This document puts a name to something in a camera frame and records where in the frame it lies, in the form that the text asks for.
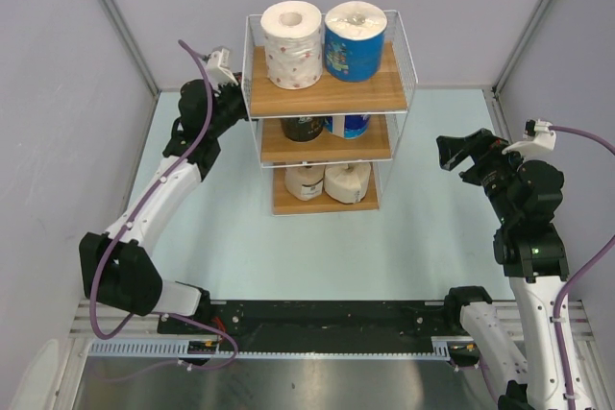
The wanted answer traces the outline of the dark green paper roll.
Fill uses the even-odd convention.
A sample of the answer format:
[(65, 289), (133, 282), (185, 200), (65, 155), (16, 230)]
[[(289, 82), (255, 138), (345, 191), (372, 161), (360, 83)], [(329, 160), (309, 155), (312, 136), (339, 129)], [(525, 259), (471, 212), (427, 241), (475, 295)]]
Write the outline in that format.
[(323, 117), (294, 117), (280, 120), (283, 134), (294, 142), (310, 142), (323, 131)]

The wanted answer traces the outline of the floral white paper roll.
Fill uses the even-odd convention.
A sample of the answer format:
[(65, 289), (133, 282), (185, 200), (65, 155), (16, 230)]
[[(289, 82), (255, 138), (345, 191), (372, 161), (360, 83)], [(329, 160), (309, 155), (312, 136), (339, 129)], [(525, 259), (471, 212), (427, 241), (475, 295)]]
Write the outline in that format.
[(322, 14), (305, 1), (283, 1), (260, 18), (269, 80), (279, 88), (297, 90), (318, 82), (323, 72)]

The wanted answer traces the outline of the white wire wooden shelf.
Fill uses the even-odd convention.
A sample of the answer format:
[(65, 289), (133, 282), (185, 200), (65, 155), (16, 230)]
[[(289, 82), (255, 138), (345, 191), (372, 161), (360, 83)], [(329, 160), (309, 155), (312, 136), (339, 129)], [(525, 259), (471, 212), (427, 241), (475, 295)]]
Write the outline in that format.
[[(246, 20), (241, 90), (252, 124), (259, 166), (271, 184), (271, 206), (278, 216), (376, 210), (381, 206), (393, 161), (400, 147), (406, 119), (418, 84), (402, 16), (386, 11), (381, 67), (374, 77), (347, 83), (324, 73), (305, 89), (287, 90), (267, 77), (264, 31), (260, 17)], [(323, 132), (307, 142), (291, 141), (283, 135), (281, 121), (300, 116), (336, 117), (367, 114), (366, 133), (344, 140)], [(327, 194), (301, 201), (284, 185), (287, 167), (366, 162), (371, 166), (365, 197), (344, 205)]]

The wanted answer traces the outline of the brown paper roll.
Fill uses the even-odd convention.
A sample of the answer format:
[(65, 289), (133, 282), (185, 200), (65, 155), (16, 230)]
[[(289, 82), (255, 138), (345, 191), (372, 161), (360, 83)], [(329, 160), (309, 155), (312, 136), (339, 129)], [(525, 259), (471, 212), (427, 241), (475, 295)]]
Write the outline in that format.
[(307, 202), (323, 193), (325, 166), (286, 167), (284, 186), (296, 199)]

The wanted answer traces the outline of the blue Tempo paper roll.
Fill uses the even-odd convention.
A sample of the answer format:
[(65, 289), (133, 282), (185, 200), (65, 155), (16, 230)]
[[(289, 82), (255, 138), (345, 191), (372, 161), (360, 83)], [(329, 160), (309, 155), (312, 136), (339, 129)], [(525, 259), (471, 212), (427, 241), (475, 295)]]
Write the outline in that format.
[(362, 136), (369, 128), (370, 115), (335, 115), (325, 118), (324, 127), (326, 130), (342, 139), (356, 139)]

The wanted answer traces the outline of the cream paper roll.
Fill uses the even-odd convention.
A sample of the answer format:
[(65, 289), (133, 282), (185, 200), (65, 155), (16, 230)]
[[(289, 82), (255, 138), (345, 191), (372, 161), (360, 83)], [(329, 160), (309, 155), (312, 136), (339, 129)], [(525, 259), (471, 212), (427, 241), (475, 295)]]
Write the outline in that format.
[(371, 170), (367, 162), (328, 165), (324, 172), (324, 190), (342, 204), (357, 204), (367, 193)]

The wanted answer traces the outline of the light blue paper roll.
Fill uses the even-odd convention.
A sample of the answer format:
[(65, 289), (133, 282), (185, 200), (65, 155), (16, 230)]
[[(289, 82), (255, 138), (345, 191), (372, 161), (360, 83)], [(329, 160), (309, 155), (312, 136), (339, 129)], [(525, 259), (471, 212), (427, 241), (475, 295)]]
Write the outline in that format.
[(380, 69), (387, 17), (379, 7), (349, 1), (330, 9), (324, 19), (327, 71), (343, 82), (371, 79)]

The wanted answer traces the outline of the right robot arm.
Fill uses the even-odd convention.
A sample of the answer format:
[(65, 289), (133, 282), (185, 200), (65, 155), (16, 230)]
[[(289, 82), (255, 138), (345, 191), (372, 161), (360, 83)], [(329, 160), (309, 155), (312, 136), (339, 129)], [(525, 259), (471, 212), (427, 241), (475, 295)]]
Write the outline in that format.
[(470, 158), (472, 166), (459, 176), (483, 189), (499, 220), (494, 256), (513, 292), (525, 347), (518, 349), (482, 287), (451, 289), (443, 322), (454, 334), (469, 333), (478, 346), (499, 408), (592, 409), (563, 292), (567, 255), (553, 223), (564, 175), (529, 157), (549, 147), (546, 138), (541, 131), (532, 141), (509, 143), (487, 129), (437, 137), (441, 169), (451, 171)]

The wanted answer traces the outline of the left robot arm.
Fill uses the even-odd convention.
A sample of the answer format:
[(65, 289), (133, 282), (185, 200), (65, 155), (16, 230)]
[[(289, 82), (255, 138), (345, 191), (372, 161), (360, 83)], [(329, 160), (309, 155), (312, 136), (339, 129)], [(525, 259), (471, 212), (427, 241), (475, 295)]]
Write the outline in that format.
[(104, 232), (87, 233), (79, 254), (90, 301), (138, 316), (179, 314), (183, 326), (199, 333), (212, 321), (211, 308), (201, 302), (204, 290), (163, 279), (151, 255), (179, 205), (217, 160), (219, 136), (248, 115), (236, 81), (217, 84), (211, 93), (201, 79), (184, 84), (179, 111), (147, 188)]

